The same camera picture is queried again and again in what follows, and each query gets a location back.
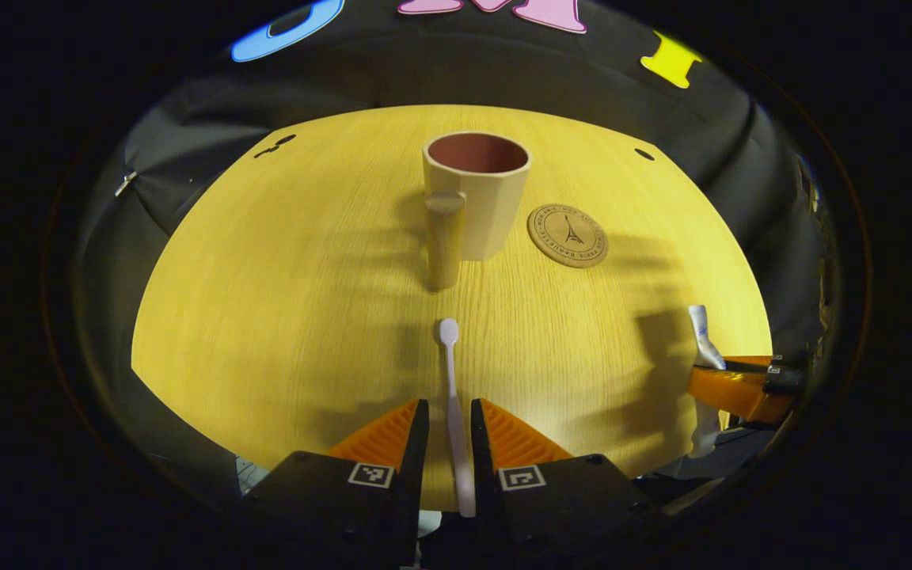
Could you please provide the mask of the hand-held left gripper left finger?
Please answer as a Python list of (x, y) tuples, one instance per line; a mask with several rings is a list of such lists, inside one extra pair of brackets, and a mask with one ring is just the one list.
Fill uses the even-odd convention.
[(294, 451), (246, 495), (249, 520), (288, 569), (412, 566), (428, 432), (428, 401), (413, 398), (326, 452)]

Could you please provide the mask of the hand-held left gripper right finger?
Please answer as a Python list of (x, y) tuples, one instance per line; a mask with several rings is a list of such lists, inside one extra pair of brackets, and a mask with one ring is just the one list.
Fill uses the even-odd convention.
[(471, 404), (477, 520), (496, 569), (580, 569), (631, 549), (663, 510), (603, 454), (574, 455), (486, 398)]

